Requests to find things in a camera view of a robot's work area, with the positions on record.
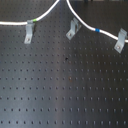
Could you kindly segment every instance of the cable holder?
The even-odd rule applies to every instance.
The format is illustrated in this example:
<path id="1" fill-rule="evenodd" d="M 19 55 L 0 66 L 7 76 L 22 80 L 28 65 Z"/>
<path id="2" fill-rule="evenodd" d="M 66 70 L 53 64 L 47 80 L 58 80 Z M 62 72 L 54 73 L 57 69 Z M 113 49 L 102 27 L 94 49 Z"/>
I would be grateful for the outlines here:
<path id="1" fill-rule="evenodd" d="M 66 34 L 67 38 L 71 40 L 73 36 L 75 36 L 75 34 L 80 30 L 80 28 L 81 24 L 79 23 L 79 21 L 76 18 L 73 18 L 73 20 L 71 20 L 70 30 Z"/>
<path id="2" fill-rule="evenodd" d="M 119 53 L 122 52 L 122 49 L 125 45 L 126 37 L 127 37 L 127 32 L 124 29 L 121 28 L 120 32 L 118 34 L 118 41 L 117 41 L 117 43 L 114 47 L 117 52 L 119 52 Z"/>
<path id="3" fill-rule="evenodd" d="M 26 37 L 25 37 L 25 41 L 24 41 L 25 44 L 30 44 L 31 43 L 33 32 L 34 32 L 34 26 L 35 26 L 35 23 L 33 23 L 32 20 L 27 21 Z"/>

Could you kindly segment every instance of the cable clip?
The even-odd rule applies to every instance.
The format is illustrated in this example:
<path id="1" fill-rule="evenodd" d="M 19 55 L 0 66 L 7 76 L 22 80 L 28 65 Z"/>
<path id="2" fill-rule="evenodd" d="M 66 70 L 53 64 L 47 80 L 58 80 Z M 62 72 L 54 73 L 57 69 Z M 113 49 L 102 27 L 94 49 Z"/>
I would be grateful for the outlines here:
<path id="1" fill-rule="evenodd" d="M 117 43 L 114 47 L 117 52 L 119 52 L 119 53 L 122 52 L 122 49 L 125 45 L 126 37 L 127 37 L 127 32 L 124 29 L 121 28 L 120 32 L 118 34 L 118 41 L 117 41 Z"/>
<path id="2" fill-rule="evenodd" d="M 76 18 L 73 18 L 73 20 L 71 21 L 70 30 L 66 34 L 67 38 L 71 40 L 73 36 L 79 31 L 80 28 L 81 28 L 81 25 L 78 22 L 78 20 Z"/>
<path id="3" fill-rule="evenodd" d="M 26 25 L 26 37 L 25 37 L 25 44 L 30 44 L 33 36 L 33 31 L 34 31 L 34 26 L 35 24 L 33 23 L 32 20 L 27 21 Z"/>

